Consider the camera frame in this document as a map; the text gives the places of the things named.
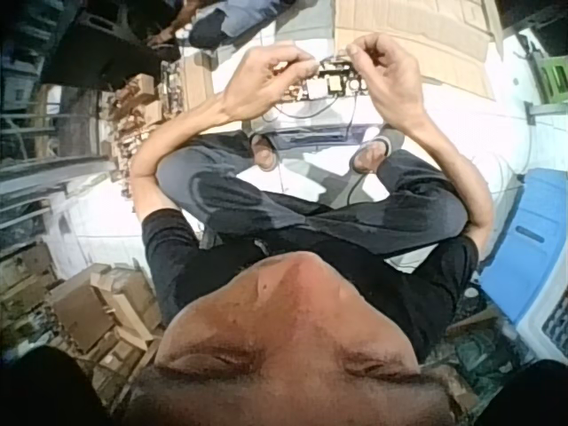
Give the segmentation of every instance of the white floor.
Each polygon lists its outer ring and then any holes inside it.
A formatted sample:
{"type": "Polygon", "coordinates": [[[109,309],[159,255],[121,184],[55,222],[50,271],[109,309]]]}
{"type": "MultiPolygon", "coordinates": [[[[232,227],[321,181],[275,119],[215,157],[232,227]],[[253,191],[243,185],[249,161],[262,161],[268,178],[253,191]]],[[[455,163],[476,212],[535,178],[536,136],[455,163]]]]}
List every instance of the white floor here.
{"type": "MultiPolygon", "coordinates": [[[[267,28],[236,54],[231,56],[226,52],[221,55],[222,63],[213,75],[216,90],[221,91],[225,87],[247,47],[268,44],[273,39],[273,28],[267,28]]],[[[333,49],[333,43],[324,39],[298,44],[317,58],[328,56],[333,49]]],[[[458,149],[479,167],[491,188],[497,218],[493,238],[498,235],[509,212],[515,193],[509,189],[517,185],[510,181],[515,174],[533,168],[568,170],[568,117],[541,117],[537,119],[536,126],[527,125],[524,101],[540,102],[532,74],[522,55],[515,38],[505,40],[503,61],[494,46],[490,46],[486,69],[496,101],[445,85],[424,85],[429,113],[458,149]]],[[[304,124],[347,123],[351,119],[353,105],[353,99],[340,99],[326,113],[304,124]]],[[[318,102],[284,106],[289,114],[298,110],[302,110],[301,114],[309,114],[320,108],[318,102]]],[[[382,119],[369,99],[359,97],[354,122],[381,123],[382,119]]],[[[271,124],[258,119],[253,122],[253,127],[262,130],[268,126],[295,124],[296,121],[279,116],[271,124]]],[[[431,161],[411,140],[407,140],[403,148],[431,161]]],[[[267,174],[255,167],[243,172],[241,178],[264,190],[321,200],[336,207],[345,204],[346,193],[354,182],[355,177],[349,173],[348,166],[354,151],[355,147],[316,147],[301,152],[302,160],[297,159],[298,152],[284,153],[282,164],[275,171],[267,174]]],[[[367,177],[362,190],[355,194],[353,201],[362,196],[381,200],[388,195],[376,177],[367,177]]],[[[120,186],[107,179],[80,196],[66,200],[60,195],[52,201],[53,212],[45,218],[48,229],[45,240],[61,278],[69,278],[92,262],[140,264],[147,270],[140,225],[132,213],[131,201],[124,200],[120,191],[120,186]]],[[[190,223],[200,226],[195,220],[190,223]]],[[[408,254],[395,259],[395,265],[410,271],[423,256],[424,250],[408,254]]]]}

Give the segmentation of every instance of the electronic component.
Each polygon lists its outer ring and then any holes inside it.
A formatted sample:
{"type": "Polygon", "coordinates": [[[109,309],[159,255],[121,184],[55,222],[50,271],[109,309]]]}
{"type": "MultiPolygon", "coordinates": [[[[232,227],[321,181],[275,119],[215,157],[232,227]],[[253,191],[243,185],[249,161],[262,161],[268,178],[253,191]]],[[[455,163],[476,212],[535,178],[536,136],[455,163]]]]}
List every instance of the electronic component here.
{"type": "Polygon", "coordinates": [[[343,58],[324,59],[318,73],[302,84],[290,86],[282,102],[351,97],[367,94],[367,84],[351,62],[343,58]]]}

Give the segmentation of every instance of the blue plastic crate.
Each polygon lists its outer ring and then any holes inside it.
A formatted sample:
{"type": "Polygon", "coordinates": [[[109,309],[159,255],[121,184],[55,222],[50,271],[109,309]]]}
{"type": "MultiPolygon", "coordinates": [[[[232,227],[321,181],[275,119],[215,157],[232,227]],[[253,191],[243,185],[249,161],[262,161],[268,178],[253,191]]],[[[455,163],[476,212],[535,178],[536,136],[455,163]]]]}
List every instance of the blue plastic crate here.
{"type": "Polygon", "coordinates": [[[566,173],[534,169],[494,260],[479,282],[517,324],[547,282],[566,241],[566,173]]]}

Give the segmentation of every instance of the gray pants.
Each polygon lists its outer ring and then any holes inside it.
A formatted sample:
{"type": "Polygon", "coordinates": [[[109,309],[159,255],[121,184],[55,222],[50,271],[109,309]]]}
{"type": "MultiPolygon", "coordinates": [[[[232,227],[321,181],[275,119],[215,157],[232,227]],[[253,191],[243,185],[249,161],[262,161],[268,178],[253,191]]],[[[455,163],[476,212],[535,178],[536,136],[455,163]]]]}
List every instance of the gray pants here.
{"type": "Polygon", "coordinates": [[[222,238],[300,226],[387,257],[454,237],[468,218],[444,174],[404,150],[376,172],[388,198],[340,209],[263,192],[237,178],[253,164],[245,133],[201,135],[164,158],[157,177],[166,195],[222,238]]]}

